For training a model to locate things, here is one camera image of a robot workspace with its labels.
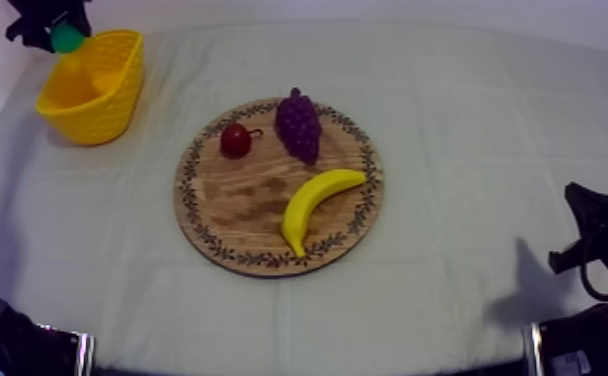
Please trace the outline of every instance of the table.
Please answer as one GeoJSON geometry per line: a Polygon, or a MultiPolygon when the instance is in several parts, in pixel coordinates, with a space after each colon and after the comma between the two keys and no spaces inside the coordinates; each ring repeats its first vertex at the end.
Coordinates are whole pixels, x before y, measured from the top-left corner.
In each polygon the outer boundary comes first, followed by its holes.
{"type": "MultiPolygon", "coordinates": [[[[33,109],[54,63],[0,115],[0,296],[98,337],[102,366],[195,375],[378,375],[521,355],[519,329],[593,302],[547,253],[577,237],[562,198],[608,193],[608,54],[420,24],[245,25],[148,35],[130,129],[68,144],[33,109]],[[191,248],[173,179],[194,135],[293,86],[373,139],[386,190],[340,262],[238,276],[191,248]]],[[[591,268],[608,289],[608,276],[591,268]]]]}

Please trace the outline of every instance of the grape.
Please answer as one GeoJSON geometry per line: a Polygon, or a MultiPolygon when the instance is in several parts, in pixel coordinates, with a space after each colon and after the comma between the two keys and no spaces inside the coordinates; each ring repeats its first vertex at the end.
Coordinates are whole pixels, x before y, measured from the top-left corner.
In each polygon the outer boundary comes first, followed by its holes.
{"type": "Polygon", "coordinates": [[[276,133],[288,153],[307,165],[314,165],[322,131],[311,98],[293,88],[290,97],[283,99],[276,109],[276,133]]]}

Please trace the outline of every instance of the yellow banana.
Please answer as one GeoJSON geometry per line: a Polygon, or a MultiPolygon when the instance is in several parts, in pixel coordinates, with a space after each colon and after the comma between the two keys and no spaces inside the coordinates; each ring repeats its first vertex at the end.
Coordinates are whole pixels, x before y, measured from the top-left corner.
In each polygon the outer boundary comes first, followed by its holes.
{"type": "Polygon", "coordinates": [[[364,173],[355,170],[330,170],[314,176],[302,185],[285,208],[281,232],[297,257],[304,257],[302,240],[313,209],[326,198],[363,184],[367,181],[364,173]]]}

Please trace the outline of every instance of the plastic basket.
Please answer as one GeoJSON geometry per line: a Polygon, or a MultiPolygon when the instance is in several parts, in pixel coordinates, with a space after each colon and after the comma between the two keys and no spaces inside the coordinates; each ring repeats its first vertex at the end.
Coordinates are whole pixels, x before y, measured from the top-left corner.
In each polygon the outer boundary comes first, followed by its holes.
{"type": "Polygon", "coordinates": [[[96,145],[129,126],[143,83],[143,36],[107,31],[62,56],[36,102],[36,111],[69,140],[96,145]]]}

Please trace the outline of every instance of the round wooden plate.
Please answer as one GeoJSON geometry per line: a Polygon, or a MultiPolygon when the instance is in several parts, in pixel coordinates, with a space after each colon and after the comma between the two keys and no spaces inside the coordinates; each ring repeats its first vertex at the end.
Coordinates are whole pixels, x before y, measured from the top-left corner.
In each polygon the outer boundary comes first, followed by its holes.
{"type": "Polygon", "coordinates": [[[351,119],[331,107],[315,105],[323,127],[316,165],[291,157],[274,131],[281,99],[222,114],[185,150],[176,173],[174,206],[185,236],[215,264],[254,277],[295,276],[337,260],[372,226],[383,197],[376,150],[351,119]],[[220,134],[233,123],[264,132],[241,159],[220,153],[220,134]],[[304,182],[335,168],[364,171],[367,183],[315,209],[304,240],[307,255],[297,258],[281,237],[285,207],[304,182]]]}

